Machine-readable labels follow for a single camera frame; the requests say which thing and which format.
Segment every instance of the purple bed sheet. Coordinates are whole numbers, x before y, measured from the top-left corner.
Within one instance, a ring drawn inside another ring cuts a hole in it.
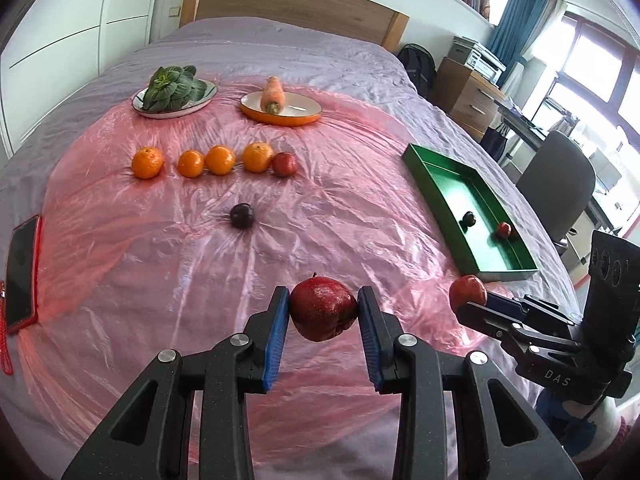
[[[0,260],[6,260],[14,226],[41,211],[47,180],[71,143],[109,108],[146,86],[160,65],[195,64],[220,81],[277,74],[290,85],[350,95],[402,121],[413,141],[475,167],[501,200],[540,272],[506,286],[516,296],[533,294],[578,312],[566,270],[538,218],[504,172],[441,110],[422,99],[400,62],[382,47],[260,18],[215,18],[191,23],[134,53],[76,92],[52,111],[0,171]],[[516,376],[513,361],[496,342],[482,349],[533,402],[538,388]],[[0,376],[0,406],[36,464],[59,479],[75,453],[34,408],[17,354],[9,349],[15,375]],[[447,423],[452,422],[449,406]],[[372,420],[363,430],[300,457],[295,463],[266,466],[258,479],[383,479],[393,467],[398,413]],[[449,469],[455,472],[455,440],[449,433]]]

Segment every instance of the phone strap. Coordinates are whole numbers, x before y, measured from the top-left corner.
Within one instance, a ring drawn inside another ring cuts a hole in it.
[[[0,368],[6,375],[14,374],[14,365],[11,363],[9,348],[6,344],[6,295],[4,282],[0,282]]]

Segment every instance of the silver screw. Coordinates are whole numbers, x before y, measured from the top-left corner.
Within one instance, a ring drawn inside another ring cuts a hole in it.
[[[161,363],[170,363],[174,359],[175,359],[175,350],[171,350],[170,348],[168,350],[162,350],[158,354],[158,361],[160,361]]]
[[[477,352],[477,351],[471,352],[469,359],[471,359],[471,362],[475,365],[483,365],[489,360],[489,358],[486,356],[484,352]]]
[[[418,340],[415,338],[415,335],[402,334],[400,337],[398,337],[398,342],[402,346],[414,346],[418,343]]]
[[[249,342],[249,336],[247,334],[233,334],[231,336],[231,344],[233,346],[244,346]]]

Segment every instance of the white printer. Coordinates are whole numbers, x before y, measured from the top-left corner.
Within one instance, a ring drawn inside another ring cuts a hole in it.
[[[506,67],[487,47],[469,38],[456,36],[447,57],[475,70],[494,85],[506,70]]]

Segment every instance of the orange fruit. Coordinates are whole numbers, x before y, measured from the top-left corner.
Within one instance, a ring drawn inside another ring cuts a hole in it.
[[[262,173],[269,169],[273,158],[273,148],[266,142],[249,144],[242,153],[242,163],[247,171]]]
[[[187,178],[196,178],[204,171],[204,155],[196,150],[187,150],[178,159],[178,173]]]
[[[145,146],[133,156],[131,169],[134,176],[146,180],[160,173],[162,164],[164,164],[162,152],[154,146]]]
[[[214,175],[226,175],[234,168],[236,154],[226,146],[214,146],[204,158],[204,163]]]

